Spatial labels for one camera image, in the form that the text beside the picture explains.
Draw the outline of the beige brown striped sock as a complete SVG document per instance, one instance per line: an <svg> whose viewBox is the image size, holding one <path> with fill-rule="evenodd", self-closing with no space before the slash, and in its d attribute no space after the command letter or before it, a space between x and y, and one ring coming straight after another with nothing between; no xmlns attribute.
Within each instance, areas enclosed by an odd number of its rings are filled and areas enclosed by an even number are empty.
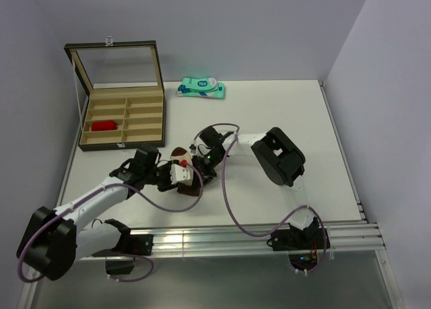
<svg viewBox="0 0 431 309"><path fill-rule="evenodd" d="M191 186L185 184L178 184L177 192L182 195L188 195L192 197L199 196L200 182L198 175L196 175L194 169L190 167L193 164L191 154L183 147L176 147L170 154L171 161L178 161L178 164L185 167L188 166L193 171L193 183Z"/></svg>

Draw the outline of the red sock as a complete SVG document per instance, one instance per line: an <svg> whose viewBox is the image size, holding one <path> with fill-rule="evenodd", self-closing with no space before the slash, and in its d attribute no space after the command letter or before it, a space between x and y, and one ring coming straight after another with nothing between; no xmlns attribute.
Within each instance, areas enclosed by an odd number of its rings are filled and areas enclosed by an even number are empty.
<svg viewBox="0 0 431 309"><path fill-rule="evenodd" d="M98 131L115 131L117 130L117 123L114 120L107 120L107 121L94 121L91 124L91 131L98 132Z"/></svg>

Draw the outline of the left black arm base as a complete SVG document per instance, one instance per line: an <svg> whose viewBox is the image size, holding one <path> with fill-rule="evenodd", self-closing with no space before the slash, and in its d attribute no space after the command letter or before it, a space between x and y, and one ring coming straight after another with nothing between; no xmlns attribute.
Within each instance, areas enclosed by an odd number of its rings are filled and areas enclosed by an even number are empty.
<svg viewBox="0 0 431 309"><path fill-rule="evenodd" d="M153 239L152 234L131 235L122 250L105 249L95 252L92 257L106 258L106 273L119 279L136 279L132 277L133 271L138 269L140 262L147 263L149 267L144 274L147 277L154 270L154 262L148 258L152 254Z"/></svg>

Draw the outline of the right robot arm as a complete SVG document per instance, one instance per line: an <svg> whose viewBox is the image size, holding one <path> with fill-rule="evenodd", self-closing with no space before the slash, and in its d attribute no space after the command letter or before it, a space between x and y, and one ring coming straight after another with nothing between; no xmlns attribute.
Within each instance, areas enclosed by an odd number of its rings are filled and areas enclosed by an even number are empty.
<svg viewBox="0 0 431 309"><path fill-rule="evenodd" d="M218 165L222 166L222 174L226 173L230 156L256 158L268 179L279 187L288 206L288 218L282 223L289 225L290 240L298 248L306 248L314 241L319 217L309 207L304 186L306 158L280 128L259 134L240 134L238 129L222 134L214 126L208 126L196 134L189 149L199 171L208 179L216 177Z"/></svg>

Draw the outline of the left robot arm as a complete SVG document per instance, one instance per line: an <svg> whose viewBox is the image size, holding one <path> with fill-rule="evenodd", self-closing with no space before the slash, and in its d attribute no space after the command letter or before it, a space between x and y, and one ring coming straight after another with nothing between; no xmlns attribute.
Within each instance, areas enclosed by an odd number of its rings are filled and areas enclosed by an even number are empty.
<svg viewBox="0 0 431 309"><path fill-rule="evenodd" d="M64 276L73 263L102 250L125 254L131 246L131 230L108 219L96 228L87 225L111 207L138 195L144 186L172 189L181 174L178 162L158 165L158 149L139 148L96 187L80 198L55 209L40 207L30 218L17 250L18 275L28 265L52 281Z"/></svg>

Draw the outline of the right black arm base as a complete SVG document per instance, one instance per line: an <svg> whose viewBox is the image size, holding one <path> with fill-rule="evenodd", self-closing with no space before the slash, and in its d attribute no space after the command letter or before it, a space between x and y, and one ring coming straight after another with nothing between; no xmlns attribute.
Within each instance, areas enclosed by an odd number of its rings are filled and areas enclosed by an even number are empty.
<svg viewBox="0 0 431 309"><path fill-rule="evenodd" d="M266 241L274 252L288 252L291 266L299 271L313 270L319 263L318 251L330 247L327 233L318 229L306 238L303 232L292 229L277 230Z"/></svg>

